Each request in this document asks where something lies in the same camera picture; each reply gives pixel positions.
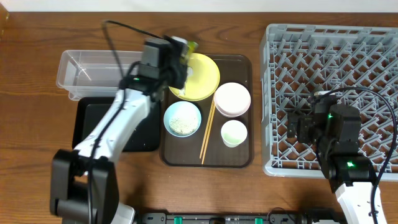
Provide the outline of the green orange snack wrapper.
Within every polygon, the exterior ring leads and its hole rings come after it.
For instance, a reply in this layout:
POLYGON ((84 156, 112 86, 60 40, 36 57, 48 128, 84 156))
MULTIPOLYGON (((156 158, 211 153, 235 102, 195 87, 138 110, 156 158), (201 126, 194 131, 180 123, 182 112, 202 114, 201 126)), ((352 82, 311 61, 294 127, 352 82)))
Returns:
POLYGON ((194 53, 197 47, 198 44, 194 41, 188 41, 185 44, 184 50, 182 52, 182 58, 184 59, 185 62, 189 61, 191 54, 194 53))

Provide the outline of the light blue bowl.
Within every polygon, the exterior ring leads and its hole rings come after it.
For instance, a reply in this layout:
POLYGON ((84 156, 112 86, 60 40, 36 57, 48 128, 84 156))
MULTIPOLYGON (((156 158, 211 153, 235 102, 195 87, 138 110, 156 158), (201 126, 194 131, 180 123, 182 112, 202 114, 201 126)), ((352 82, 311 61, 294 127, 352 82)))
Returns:
POLYGON ((200 125, 200 110, 191 102, 175 102, 164 113, 164 126, 173 136, 179 138, 191 136, 200 125))

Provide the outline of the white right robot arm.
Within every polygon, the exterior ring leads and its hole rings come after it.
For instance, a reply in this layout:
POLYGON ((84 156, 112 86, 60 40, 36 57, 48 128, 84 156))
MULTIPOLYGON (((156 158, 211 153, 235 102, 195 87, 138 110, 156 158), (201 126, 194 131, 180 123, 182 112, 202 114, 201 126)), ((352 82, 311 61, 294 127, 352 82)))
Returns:
POLYGON ((315 146, 322 174, 347 223, 385 223, 376 171, 359 152, 359 110, 334 104, 314 114, 289 113, 287 117, 287 137, 315 146))

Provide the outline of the pale green cup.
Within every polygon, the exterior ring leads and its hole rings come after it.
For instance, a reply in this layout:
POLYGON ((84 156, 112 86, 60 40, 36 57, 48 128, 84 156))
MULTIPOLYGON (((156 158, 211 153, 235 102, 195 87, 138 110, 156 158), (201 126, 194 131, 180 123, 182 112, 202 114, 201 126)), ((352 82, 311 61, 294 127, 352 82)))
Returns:
POLYGON ((225 122, 221 127, 221 138, 227 147, 237 147, 248 136, 246 126, 238 120, 225 122))

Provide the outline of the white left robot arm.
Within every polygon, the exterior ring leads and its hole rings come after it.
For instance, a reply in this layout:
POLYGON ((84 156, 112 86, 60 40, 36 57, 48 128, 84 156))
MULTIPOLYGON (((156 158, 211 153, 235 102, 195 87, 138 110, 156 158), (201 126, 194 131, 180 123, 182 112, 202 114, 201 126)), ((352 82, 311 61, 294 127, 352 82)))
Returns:
POLYGON ((121 72, 113 104, 73 150, 52 159, 50 213, 64 223, 132 223, 136 211, 119 200, 116 163, 139 124, 168 87, 182 89, 198 45, 180 37, 148 38, 139 61, 121 72))

